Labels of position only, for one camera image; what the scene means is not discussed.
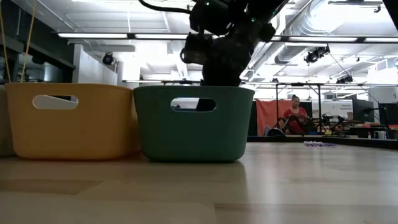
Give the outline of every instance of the wooden table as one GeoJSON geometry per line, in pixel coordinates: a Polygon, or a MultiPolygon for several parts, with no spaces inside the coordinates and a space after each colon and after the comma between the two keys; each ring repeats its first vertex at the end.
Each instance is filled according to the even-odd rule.
{"type": "Polygon", "coordinates": [[[1,224],[396,224],[398,154],[250,143],[235,164],[0,159],[1,224]]]}

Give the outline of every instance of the computer monitor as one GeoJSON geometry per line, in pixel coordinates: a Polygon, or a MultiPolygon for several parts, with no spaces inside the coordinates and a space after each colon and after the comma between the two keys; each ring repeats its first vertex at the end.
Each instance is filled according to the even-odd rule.
{"type": "Polygon", "coordinates": [[[355,121],[374,122],[373,102],[353,99],[355,121]]]}
{"type": "Polygon", "coordinates": [[[386,125],[386,117],[388,125],[398,124],[398,104],[397,103],[380,103],[379,104],[380,123],[386,125]]]}

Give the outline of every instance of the security camera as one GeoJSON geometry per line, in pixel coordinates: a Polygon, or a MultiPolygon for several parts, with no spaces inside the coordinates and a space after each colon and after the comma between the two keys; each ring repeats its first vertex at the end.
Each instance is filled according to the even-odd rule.
{"type": "Polygon", "coordinates": [[[102,62],[104,63],[104,65],[112,65],[113,63],[113,53],[112,52],[108,52],[105,53],[104,58],[102,59],[102,62]]]}

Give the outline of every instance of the cable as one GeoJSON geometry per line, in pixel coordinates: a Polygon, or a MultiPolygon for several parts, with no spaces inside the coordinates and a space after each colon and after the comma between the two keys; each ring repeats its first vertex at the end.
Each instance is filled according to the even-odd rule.
{"type": "MultiPolygon", "coordinates": [[[[345,73],[347,73],[347,75],[350,75],[344,68],[343,68],[343,66],[341,66],[340,65],[340,63],[338,63],[338,61],[334,58],[334,56],[332,55],[332,54],[329,54],[332,58],[333,58],[333,60],[338,64],[338,66],[340,66],[340,68],[341,69],[343,69],[343,71],[345,72],[345,73]]],[[[377,103],[380,103],[377,99],[375,99],[375,97],[373,97],[365,88],[363,88],[361,85],[359,85],[355,80],[354,80],[354,78],[353,78],[353,81],[359,86],[359,87],[361,87],[361,89],[363,90],[363,91],[365,91],[365,93],[367,93],[372,99],[374,99],[374,101],[376,101],[377,103]]]]}
{"type": "Polygon", "coordinates": [[[11,83],[10,68],[8,66],[7,46],[6,46],[6,33],[4,31],[4,21],[2,19],[2,7],[0,1],[0,23],[1,23],[1,36],[2,36],[2,47],[4,51],[4,59],[6,61],[6,70],[8,76],[8,82],[11,83]]]}
{"type": "MultiPolygon", "coordinates": [[[[341,66],[340,63],[338,63],[338,61],[336,60],[336,58],[334,58],[334,56],[333,56],[332,54],[329,54],[329,55],[330,55],[330,56],[333,58],[333,60],[338,64],[338,66],[340,66],[340,68],[343,69],[343,71],[344,71],[347,75],[350,75],[350,74],[347,72],[347,70],[345,70],[345,69],[343,68],[343,66],[341,66]]],[[[353,81],[354,81],[359,87],[361,87],[361,89],[362,89],[363,91],[365,91],[365,93],[367,93],[372,99],[374,99],[374,101],[376,101],[378,104],[380,103],[380,102],[379,102],[377,99],[375,99],[375,97],[373,97],[365,88],[363,88],[361,85],[359,85],[359,84],[355,81],[354,78],[353,78],[353,81]]],[[[376,119],[380,121],[379,115],[377,115],[375,112],[373,112],[373,116],[376,117],[376,119]]]]}
{"type": "Polygon", "coordinates": [[[24,61],[24,66],[23,66],[23,68],[22,68],[21,83],[22,83],[23,80],[24,80],[27,58],[28,58],[28,56],[29,56],[28,53],[29,53],[29,46],[30,46],[30,38],[32,37],[33,24],[34,24],[34,22],[35,22],[36,6],[37,6],[37,0],[34,0],[33,12],[32,12],[32,21],[30,22],[29,36],[28,36],[28,38],[27,38],[27,43],[26,43],[25,61],[24,61]]]}
{"type": "Polygon", "coordinates": [[[149,3],[146,3],[144,0],[138,0],[143,6],[155,10],[155,11],[160,11],[160,12],[179,12],[179,13],[186,13],[186,14],[191,14],[191,11],[188,9],[180,9],[180,8],[174,8],[174,7],[160,7],[160,6],[153,6],[149,3]]]}

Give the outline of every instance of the green bin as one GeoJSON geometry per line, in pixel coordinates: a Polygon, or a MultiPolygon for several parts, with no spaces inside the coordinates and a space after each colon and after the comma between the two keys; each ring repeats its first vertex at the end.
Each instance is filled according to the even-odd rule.
{"type": "Polygon", "coordinates": [[[133,90],[142,153],[162,162],[233,162],[246,148],[254,91],[239,87],[144,86],[133,90]],[[210,112],[175,111],[175,98],[209,98],[210,112]]]}

